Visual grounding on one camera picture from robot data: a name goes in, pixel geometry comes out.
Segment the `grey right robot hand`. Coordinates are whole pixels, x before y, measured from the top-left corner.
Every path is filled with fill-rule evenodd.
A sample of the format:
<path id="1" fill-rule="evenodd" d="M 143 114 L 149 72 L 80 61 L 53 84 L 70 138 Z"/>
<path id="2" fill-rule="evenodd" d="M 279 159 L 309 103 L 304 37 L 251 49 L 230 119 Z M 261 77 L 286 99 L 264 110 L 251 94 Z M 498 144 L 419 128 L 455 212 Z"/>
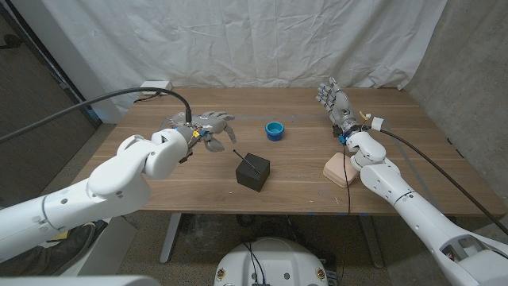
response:
<path id="1" fill-rule="evenodd" d="M 333 123 L 335 137 L 342 136 L 347 140 L 360 130 L 360 124 L 356 121 L 348 96 L 333 77 L 329 78 L 327 84 L 320 84 L 316 100 L 328 113 Z"/>

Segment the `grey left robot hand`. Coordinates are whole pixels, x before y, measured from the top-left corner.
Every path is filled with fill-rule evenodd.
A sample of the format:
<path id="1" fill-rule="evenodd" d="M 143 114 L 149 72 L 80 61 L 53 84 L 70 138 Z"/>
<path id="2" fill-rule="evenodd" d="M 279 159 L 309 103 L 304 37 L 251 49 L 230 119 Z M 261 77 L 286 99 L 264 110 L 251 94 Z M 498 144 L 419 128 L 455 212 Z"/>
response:
<path id="1" fill-rule="evenodd" d="M 227 114 L 224 111 L 207 111 L 201 115 L 194 116 L 191 124 L 175 121 L 182 116 L 184 116 L 184 113 L 177 114 L 172 118 L 173 127 L 186 139 L 188 155 L 193 153 L 193 147 L 199 142 L 203 142 L 209 152 L 224 151 L 225 147 L 223 144 L 214 138 L 216 133 L 226 132 L 233 144 L 237 142 L 233 128 L 228 123 L 228 121 L 234 119 L 234 116 L 231 114 Z"/>

